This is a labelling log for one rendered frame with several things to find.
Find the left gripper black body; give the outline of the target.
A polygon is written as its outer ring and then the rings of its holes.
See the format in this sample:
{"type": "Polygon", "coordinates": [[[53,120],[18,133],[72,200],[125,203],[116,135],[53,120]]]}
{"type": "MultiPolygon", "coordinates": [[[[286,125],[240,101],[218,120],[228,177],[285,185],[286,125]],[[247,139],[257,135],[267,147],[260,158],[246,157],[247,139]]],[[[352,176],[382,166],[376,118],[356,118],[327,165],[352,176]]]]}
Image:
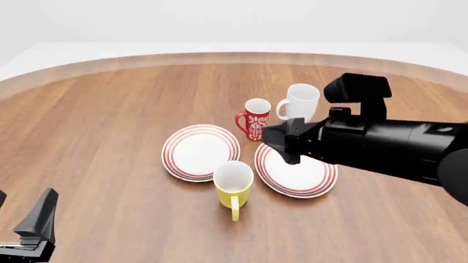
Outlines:
{"type": "Polygon", "coordinates": [[[33,245],[0,243],[0,263],[48,263],[55,248],[47,240],[33,245]]]}

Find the plain white mug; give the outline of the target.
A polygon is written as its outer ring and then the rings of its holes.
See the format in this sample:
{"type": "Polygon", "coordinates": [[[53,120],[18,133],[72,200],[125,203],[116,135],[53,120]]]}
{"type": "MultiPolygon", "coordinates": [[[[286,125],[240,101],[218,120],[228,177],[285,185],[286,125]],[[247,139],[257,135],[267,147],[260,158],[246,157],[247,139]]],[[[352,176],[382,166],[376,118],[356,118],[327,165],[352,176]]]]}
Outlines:
{"type": "Polygon", "coordinates": [[[276,116],[280,120],[304,118],[310,122],[320,98],[320,91],[312,85],[296,83],[287,89],[287,98],[276,106],[276,116]]]}

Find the yellow and white mug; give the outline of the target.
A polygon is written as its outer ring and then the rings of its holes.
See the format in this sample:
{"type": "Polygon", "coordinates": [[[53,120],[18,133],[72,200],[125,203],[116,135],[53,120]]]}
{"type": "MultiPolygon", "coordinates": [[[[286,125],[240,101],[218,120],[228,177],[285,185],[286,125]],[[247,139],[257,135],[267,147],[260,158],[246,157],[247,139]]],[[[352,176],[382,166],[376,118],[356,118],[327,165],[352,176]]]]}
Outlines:
{"type": "Polygon", "coordinates": [[[220,203],[231,210],[232,221],[238,221],[254,182],[252,168],[242,161],[227,161],[215,170],[213,182],[220,203]]]}

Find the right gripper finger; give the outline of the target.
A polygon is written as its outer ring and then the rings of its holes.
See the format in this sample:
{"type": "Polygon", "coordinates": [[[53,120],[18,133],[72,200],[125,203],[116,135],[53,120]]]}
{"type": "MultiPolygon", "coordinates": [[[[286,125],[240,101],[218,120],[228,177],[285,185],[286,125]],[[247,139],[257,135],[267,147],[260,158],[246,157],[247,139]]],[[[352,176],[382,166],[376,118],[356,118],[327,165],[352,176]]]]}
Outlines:
{"type": "Polygon", "coordinates": [[[263,137],[284,137],[288,133],[287,122],[280,124],[265,126],[263,128],[263,137]]]}
{"type": "Polygon", "coordinates": [[[285,137],[284,136],[273,136],[263,138],[263,143],[273,148],[285,162],[289,161],[289,154],[285,150],[285,137]]]}

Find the red mug with white pattern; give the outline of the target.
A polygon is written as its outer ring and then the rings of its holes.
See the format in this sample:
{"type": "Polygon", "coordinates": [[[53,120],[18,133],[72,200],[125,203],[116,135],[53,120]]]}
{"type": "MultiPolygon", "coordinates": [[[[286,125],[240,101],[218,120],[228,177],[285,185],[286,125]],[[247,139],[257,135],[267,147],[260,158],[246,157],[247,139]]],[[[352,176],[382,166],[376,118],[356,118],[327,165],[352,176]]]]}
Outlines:
{"type": "Polygon", "coordinates": [[[237,127],[252,141],[261,141],[262,130],[266,126],[271,111],[267,100],[253,98],[245,102],[244,111],[235,116],[237,127]]]}

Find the black flat plate on stalk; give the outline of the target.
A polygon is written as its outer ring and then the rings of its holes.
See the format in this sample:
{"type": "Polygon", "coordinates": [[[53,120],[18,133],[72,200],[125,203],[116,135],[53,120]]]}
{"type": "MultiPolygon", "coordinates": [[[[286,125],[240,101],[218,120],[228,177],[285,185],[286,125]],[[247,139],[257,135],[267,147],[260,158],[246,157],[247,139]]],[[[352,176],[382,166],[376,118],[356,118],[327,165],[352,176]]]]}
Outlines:
{"type": "Polygon", "coordinates": [[[345,73],[326,85],[325,99],[330,103],[359,103],[360,114],[368,120],[385,120],[384,99],[391,98],[388,79],[383,76],[345,73]]]}

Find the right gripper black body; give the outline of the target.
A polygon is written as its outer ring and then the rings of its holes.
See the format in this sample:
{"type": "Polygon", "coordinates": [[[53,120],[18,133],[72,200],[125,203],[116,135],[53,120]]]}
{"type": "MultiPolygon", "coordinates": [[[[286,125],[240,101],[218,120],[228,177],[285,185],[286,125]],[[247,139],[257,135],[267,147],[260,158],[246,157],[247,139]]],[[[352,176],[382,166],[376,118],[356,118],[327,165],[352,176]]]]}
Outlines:
{"type": "Polygon", "coordinates": [[[302,141],[301,134],[304,127],[304,118],[291,118],[285,122],[286,137],[284,139],[284,160],[288,164],[299,164],[301,162],[302,141]]]}

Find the white plate with red rings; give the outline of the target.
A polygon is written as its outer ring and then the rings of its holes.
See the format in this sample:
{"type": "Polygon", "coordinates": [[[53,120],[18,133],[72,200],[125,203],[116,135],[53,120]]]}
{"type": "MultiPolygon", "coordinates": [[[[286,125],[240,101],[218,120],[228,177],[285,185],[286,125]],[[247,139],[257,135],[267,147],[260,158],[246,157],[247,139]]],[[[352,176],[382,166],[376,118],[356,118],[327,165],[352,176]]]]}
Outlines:
{"type": "Polygon", "coordinates": [[[184,181],[211,181],[213,173],[226,161],[237,161],[241,146],[230,131],[212,124],[196,124],[179,129],[161,150],[164,168],[184,181]]]}
{"type": "Polygon", "coordinates": [[[311,199],[328,193],[338,179],[338,167],[307,156],[300,164],[287,164],[271,147],[260,144],[254,155],[260,179],[272,190],[288,197],[311,199]]]}

